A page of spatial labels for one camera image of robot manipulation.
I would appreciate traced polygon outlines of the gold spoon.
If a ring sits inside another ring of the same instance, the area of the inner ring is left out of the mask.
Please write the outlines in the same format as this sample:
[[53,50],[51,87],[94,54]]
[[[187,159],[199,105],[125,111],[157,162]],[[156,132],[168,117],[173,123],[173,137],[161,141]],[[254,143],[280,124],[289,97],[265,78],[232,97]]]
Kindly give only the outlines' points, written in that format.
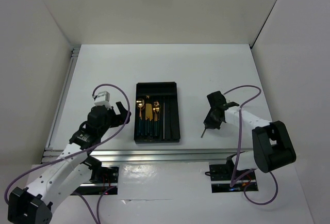
[[138,136],[142,135],[142,128],[143,128],[143,116],[142,116],[142,110],[144,109],[145,101],[143,98],[138,98],[136,100],[136,106],[139,110],[139,124],[138,124]]

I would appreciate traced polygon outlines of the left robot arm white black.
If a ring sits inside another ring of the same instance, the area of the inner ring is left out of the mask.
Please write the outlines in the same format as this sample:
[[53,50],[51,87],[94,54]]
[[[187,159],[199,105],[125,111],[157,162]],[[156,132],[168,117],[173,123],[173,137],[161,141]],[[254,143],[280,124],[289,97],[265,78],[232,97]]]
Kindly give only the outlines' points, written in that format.
[[58,157],[25,188],[16,187],[9,194],[8,221],[11,223],[50,223],[56,208],[79,186],[97,182],[106,170],[90,154],[109,128],[129,122],[130,111],[116,103],[116,114],[109,104],[91,108],[83,122]]

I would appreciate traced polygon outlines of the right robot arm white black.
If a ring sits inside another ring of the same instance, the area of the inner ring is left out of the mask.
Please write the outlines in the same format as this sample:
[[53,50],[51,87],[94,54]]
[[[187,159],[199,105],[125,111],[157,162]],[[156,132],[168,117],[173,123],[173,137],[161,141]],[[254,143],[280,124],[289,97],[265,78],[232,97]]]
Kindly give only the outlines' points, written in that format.
[[239,129],[239,140],[243,133],[252,139],[252,150],[235,154],[228,158],[226,175],[235,179],[244,170],[259,169],[268,173],[296,161],[296,152],[285,124],[271,122],[240,108],[238,103],[228,102],[225,96],[216,91],[207,96],[210,110],[204,120],[205,129],[220,129],[222,123]]

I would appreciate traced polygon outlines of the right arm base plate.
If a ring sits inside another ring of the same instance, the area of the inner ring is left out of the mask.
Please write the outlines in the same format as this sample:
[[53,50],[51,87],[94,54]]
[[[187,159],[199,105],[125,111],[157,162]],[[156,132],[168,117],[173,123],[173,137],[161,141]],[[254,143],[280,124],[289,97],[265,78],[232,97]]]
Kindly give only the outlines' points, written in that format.
[[209,171],[204,173],[210,178],[212,193],[235,193],[246,191],[258,191],[256,175],[251,172],[242,177],[233,187],[230,186],[232,177],[231,167],[227,164],[209,165]]

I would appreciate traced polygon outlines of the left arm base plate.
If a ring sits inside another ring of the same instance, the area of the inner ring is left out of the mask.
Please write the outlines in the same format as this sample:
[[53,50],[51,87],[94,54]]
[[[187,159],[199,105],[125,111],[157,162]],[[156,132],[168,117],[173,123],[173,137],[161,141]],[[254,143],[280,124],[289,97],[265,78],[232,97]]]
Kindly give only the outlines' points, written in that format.
[[107,191],[106,195],[118,194],[119,167],[102,167],[98,172],[92,174],[92,178],[81,184],[76,190],[83,196],[99,196]]

